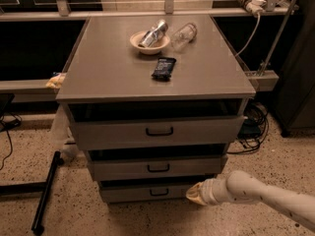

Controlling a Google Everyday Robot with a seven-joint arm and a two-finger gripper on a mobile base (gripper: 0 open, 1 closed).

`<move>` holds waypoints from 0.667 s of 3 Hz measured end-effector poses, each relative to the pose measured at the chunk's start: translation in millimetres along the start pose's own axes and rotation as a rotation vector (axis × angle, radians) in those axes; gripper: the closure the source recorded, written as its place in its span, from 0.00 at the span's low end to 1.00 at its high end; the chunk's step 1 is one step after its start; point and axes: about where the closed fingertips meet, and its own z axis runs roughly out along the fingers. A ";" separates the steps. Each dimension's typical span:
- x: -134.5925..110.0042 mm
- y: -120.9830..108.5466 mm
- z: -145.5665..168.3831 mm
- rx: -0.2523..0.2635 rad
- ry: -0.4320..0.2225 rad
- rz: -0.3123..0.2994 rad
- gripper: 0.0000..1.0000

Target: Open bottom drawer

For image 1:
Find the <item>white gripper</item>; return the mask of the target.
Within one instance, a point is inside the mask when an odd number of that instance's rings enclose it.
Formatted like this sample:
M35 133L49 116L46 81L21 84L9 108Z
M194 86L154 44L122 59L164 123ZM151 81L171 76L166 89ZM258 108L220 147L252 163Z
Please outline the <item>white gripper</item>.
M226 181L221 179L207 179L199 182L186 191L186 198L198 205L218 206L229 201Z

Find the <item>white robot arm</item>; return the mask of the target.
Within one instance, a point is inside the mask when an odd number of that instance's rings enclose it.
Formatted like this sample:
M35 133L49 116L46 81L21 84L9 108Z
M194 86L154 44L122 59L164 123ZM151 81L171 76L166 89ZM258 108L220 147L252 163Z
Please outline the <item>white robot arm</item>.
M187 190L186 198L201 206L260 202L315 232L315 197L261 182L235 170L224 179L211 178Z

